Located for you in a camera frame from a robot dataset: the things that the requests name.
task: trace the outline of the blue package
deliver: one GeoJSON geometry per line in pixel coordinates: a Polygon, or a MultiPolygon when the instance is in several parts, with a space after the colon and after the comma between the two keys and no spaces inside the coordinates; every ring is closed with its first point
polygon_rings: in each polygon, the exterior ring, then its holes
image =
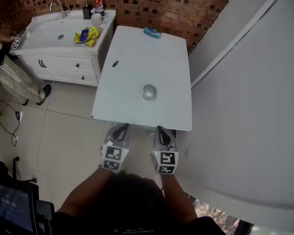
{"type": "Polygon", "coordinates": [[[145,27],[144,33],[155,38],[161,38],[161,34],[162,34],[160,31],[156,31],[149,27],[145,27]]]}
{"type": "Polygon", "coordinates": [[[88,37],[88,32],[89,32],[89,29],[85,29],[82,31],[82,33],[80,34],[80,37],[79,37],[80,43],[83,43],[86,41],[86,39],[88,37]]]}

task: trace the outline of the black shoe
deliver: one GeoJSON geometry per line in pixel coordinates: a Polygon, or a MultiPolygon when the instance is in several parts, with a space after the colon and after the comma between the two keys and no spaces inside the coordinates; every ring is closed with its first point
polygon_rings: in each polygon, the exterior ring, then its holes
{"type": "Polygon", "coordinates": [[[37,105],[42,105],[45,101],[45,99],[50,95],[51,93],[51,86],[49,84],[47,84],[43,90],[45,91],[45,98],[43,101],[39,102],[39,103],[36,103],[37,105]]]}
{"type": "Polygon", "coordinates": [[[28,99],[27,99],[26,102],[25,102],[24,104],[22,104],[22,105],[26,106],[27,104],[28,104],[28,99]]]}

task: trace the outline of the soap dispenser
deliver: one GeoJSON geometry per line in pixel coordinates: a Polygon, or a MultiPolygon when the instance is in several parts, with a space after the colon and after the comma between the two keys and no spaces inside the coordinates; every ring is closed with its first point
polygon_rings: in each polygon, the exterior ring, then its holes
{"type": "Polygon", "coordinates": [[[84,19],[90,19],[92,16],[92,13],[90,12],[92,10],[92,6],[88,5],[87,2],[85,6],[83,7],[83,14],[84,14],[84,19]]]}

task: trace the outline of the chrome faucet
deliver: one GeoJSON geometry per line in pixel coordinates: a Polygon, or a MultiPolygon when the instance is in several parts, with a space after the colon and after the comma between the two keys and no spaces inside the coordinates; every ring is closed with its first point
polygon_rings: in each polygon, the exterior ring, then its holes
{"type": "Polygon", "coordinates": [[[65,18],[65,17],[67,16],[67,13],[66,13],[66,11],[64,11],[64,9],[63,9],[63,7],[62,7],[62,3],[61,3],[60,0],[55,0],[55,1],[53,1],[53,2],[50,4],[49,11],[51,11],[52,6],[53,6],[54,3],[58,3],[58,4],[59,4],[59,6],[60,6],[60,13],[61,13],[61,16],[62,16],[62,18],[65,18]]]}

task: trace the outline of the white mug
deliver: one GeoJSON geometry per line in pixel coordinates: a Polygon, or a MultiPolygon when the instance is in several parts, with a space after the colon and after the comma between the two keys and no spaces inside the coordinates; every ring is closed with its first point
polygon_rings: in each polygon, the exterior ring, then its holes
{"type": "Polygon", "coordinates": [[[101,14],[94,13],[92,14],[92,25],[93,26],[100,26],[102,24],[101,14]]]}

